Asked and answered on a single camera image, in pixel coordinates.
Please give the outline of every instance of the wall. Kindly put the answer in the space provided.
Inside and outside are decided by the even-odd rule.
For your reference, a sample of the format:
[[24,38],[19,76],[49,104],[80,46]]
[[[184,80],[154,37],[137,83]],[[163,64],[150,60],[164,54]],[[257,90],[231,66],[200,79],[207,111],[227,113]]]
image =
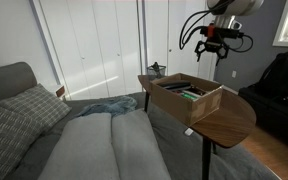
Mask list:
[[[286,47],[272,46],[285,0],[264,0],[259,11],[237,20],[243,24],[242,32],[254,39],[254,47],[246,53],[229,52],[229,57],[220,61],[215,80],[238,91],[241,87],[257,82],[265,68],[280,52],[288,51]],[[232,43],[237,47],[239,42]],[[232,71],[237,72],[232,78]]]
[[56,84],[29,0],[0,0],[0,66],[27,62],[38,82]]

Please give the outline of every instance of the side table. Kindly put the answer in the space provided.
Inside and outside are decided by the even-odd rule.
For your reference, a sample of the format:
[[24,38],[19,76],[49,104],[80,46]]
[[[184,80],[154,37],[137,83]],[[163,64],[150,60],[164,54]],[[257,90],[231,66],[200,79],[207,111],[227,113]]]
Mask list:
[[[146,75],[138,79],[146,90],[145,109],[150,96],[150,82]],[[190,128],[203,136],[202,179],[209,177],[211,143],[223,148],[231,148],[243,141],[253,130],[256,115],[252,107],[239,96],[224,90],[220,108]]]

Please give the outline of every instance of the pillow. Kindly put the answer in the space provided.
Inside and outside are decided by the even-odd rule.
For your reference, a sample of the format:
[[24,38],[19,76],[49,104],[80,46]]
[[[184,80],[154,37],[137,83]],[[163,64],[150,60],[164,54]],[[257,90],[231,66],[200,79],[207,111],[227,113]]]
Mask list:
[[1,100],[0,106],[41,121],[44,125],[44,131],[49,130],[71,110],[70,107],[47,91],[41,84],[17,96]]
[[42,128],[40,122],[0,107],[0,179],[16,167]]

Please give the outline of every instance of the gray bedspread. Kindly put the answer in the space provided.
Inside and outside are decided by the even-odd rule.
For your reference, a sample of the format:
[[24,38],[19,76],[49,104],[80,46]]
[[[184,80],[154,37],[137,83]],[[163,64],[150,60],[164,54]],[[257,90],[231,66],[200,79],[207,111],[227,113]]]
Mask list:
[[[130,96],[137,100],[137,109],[143,108],[145,93],[135,93]],[[70,114],[32,144],[18,168],[6,179],[37,179],[60,139],[65,124],[84,106],[102,101],[103,99],[67,102],[73,108]],[[171,178],[173,180],[201,179],[201,136],[196,133],[190,137],[185,136],[183,132],[186,127],[153,104],[149,104],[148,116]],[[237,145],[230,149],[217,147],[217,154],[211,156],[210,179],[274,180],[278,178],[241,145]]]

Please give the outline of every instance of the bed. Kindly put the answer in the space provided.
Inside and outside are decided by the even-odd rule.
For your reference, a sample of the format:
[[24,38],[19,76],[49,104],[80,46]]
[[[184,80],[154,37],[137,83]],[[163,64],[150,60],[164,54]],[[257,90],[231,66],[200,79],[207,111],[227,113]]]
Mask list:
[[[19,63],[11,64],[8,66],[0,67],[0,108],[4,107],[5,104],[7,104],[7,102],[5,102],[7,99],[16,97],[19,94],[22,94],[38,86],[41,86],[41,85],[39,85],[36,82],[34,73],[32,72],[30,66],[27,63],[19,62]],[[197,133],[193,133],[189,137],[185,136],[183,132],[186,130],[186,127],[183,124],[181,124],[179,121],[174,119],[173,117],[169,116],[167,113],[160,110],[154,104],[149,104],[147,114],[145,113],[145,115],[143,115],[143,113],[140,111],[144,107],[144,99],[145,99],[144,92],[129,94],[127,95],[127,97],[131,97],[132,99],[136,101],[137,105],[134,111],[138,111],[141,114],[140,116],[143,116],[142,119],[145,119],[146,117],[144,116],[147,116],[149,123],[146,123],[146,125],[149,126],[153,134],[153,139],[151,139],[148,143],[146,143],[145,146],[142,145],[142,144],[145,144],[145,142],[143,142],[142,144],[137,142],[138,143],[137,146],[141,146],[142,148],[145,149],[150,144],[152,143],[154,144],[154,142],[157,142],[156,143],[157,150],[156,149],[154,150],[154,153],[157,154],[156,156],[157,158],[153,158],[155,157],[153,154],[152,155],[146,154],[146,157],[145,157],[145,159],[147,160],[146,164],[130,162],[131,166],[124,166],[124,168],[129,167],[130,169],[132,168],[137,168],[137,170],[142,169],[143,172],[146,172],[147,169],[149,169],[150,171],[158,171],[158,173],[160,173],[160,171],[166,171],[165,174],[162,176],[160,176],[160,174],[157,176],[147,176],[147,177],[150,177],[148,179],[168,179],[168,178],[173,179],[173,180],[201,179],[201,171],[202,171],[202,167],[201,167],[202,166],[202,152],[201,152],[202,151],[202,148],[201,148],[202,138],[201,136],[198,135]],[[45,174],[45,169],[48,169],[46,168],[46,166],[49,167],[50,164],[52,164],[52,162],[50,161],[53,161],[53,168],[55,167],[56,169],[56,161],[54,160],[56,159],[54,158],[54,156],[56,156],[54,155],[54,153],[57,152],[56,149],[57,150],[60,149],[59,152],[66,152],[66,148],[63,148],[59,144],[65,144],[63,143],[65,141],[61,139],[63,138],[64,132],[66,132],[66,130],[69,129],[67,127],[70,125],[71,122],[76,121],[76,118],[77,118],[76,115],[82,112],[82,110],[85,107],[93,105],[93,104],[101,104],[103,102],[108,102],[110,100],[116,100],[118,98],[120,97],[79,100],[79,101],[64,101],[64,102],[61,101],[61,103],[65,104],[66,106],[62,108],[60,111],[65,111],[67,113],[64,113],[64,114],[62,113],[62,115],[58,115],[60,114],[58,112],[52,113],[52,117],[50,119],[52,119],[53,116],[57,116],[57,118],[60,118],[60,119],[49,123],[48,124],[49,127],[47,128],[45,127],[36,128],[38,127],[38,122],[37,122],[37,124],[34,125],[35,129],[30,129],[29,131],[31,134],[32,132],[35,132],[35,134],[31,135],[31,137],[28,138],[29,140],[27,140],[26,142],[26,144],[28,144],[27,147],[22,148],[23,149],[22,153],[17,156],[16,163],[15,164],[13,163],[12,167],[9,167],[9,169],[7,170],[5,168],[0,170],[0,179],[9,179],[9,180],[21,180],[21,179],[33,180],[33,179],[38,179],[38,178],[39,179],[59,179],[59,178],[56,178],[56,175],[53,175],[52,178],[49,178],[49,176],[48,178],[46,178],[46,176],[44,176],[43,174]],[[45,104],[45,102],[46,104],[51,104],[50,100],[47,100],[44,97],[38,97],[36,101],[34,100],[35,105],[33,106],[37,107],[40,104],[43,104],[43,103]],[[14,104],[15,104],[15,101],[11,101],[11,103],[8,102],[8,106],[6,107],[13,107],[13,108],[21,107],[21,105],[14,105]],[[7,111],[10,114],[7,117],[14,118],[14,116],[16,116],[16,113],[12,112],[12,108],[8,108],[8,109],[6,108],[6,110],[4,111]],[[125,128],[125,127],[122,127],[120,123],[118,123],[119,121],[120,122],[123,121],[124,116],[120,115],[116,117],[119,120],[116,120],[114,122],[119,127],[118,129]],[[25,115],[25,117],[22,117],[22,118],[24,119],[26,118],[25,120],[27,120],[27,118],[29,119],[30,116]],[[5,121],[4,123],[9,126],[12,126],[12,124],[11,123],[8,124],[7,121]],[[132,130],[134,128],[126,127],[121,132],[132,133],[130,129]],[[101,137],[102,136],[97,137],[95,135],[95,136],[92,136],[92,138],[88,138],[88,140],[93,139],[97,143],[101,143],[102,140],[100,142],[98,140],[98,138],[101,138]],[[132,135],[127,136],[127,134],[125,135],[124,133],[124,137],[129,138],[133,136]],[[113,141],[112,144],[113,145],[114,143],[117,144],[116,147],[122,148],[123,152],[127,151],[126,156],[133,154],[133,153],[135,154],[137,153],[137,152],[134,152],[136,150],[134,151],[129,150],[129,149],[123,150],[123,148],[125,147],[122,147],[120,143],[116,143],[114,137],[112,139],[110,139],[109,137],[108,141],[110,140]],[[65,159],[63,157],[66,157],[67,154],[74,154],[74,153],[78,153],[78,152],[69,152],[66,154],[64,153],[64,155],[62,156],[62,159]],[[124,161],[125,159],[128,160],[128,157],[120,158],[120,161]],[[78,164],[79,162],[76,162],[75,159],[70,159],[69,161],[70,162],[74,161],[72,162],[72,168],[73,166],[79,165]],[[98,165],[90,165],[87,167],[90,169],[89,172],[94,172],[92,171],[92,168],[98,168]],[[117,173],[116,179],[143,179],[143,177],[145,177],[145,175],[141,175],[141,173],[138,173],[136,176],[136,174],[134,173],[132,174],[132,172],[129,172],[129,171],[133,171],[133,169],[132,170],[128,170],[127,168],[124,169],[126,173],[124,174],[124,176],[123,176],[123,172],[121,171],[123,170],[121,170],[120,166],[117,167],[117,169],[115,169],[115,175]],[[107,176],[101,177],[100,176],[101,173],[99,172],[100,170],[97,170],[97,172],[95,171],[94,174],[86,174],[89,176],[88,178],[85,178],[85,176],[84,177],[75,176],[76,178],[67,176],[64,179],[114,179],[114,178],[110,178]],[[241,180],[241,179],[270,180],[272,179],[273,180],[273,179],[279,179],[279,178],[273,172],[271,172],[265,165],[261,164],[243,146],[237,145],[230,149],[223,149],[221,147],[216,147],[216,153],[212,153],[211,155],[210,179],[230,179],[230,180],[232,179],[238,179],[238,180]]]

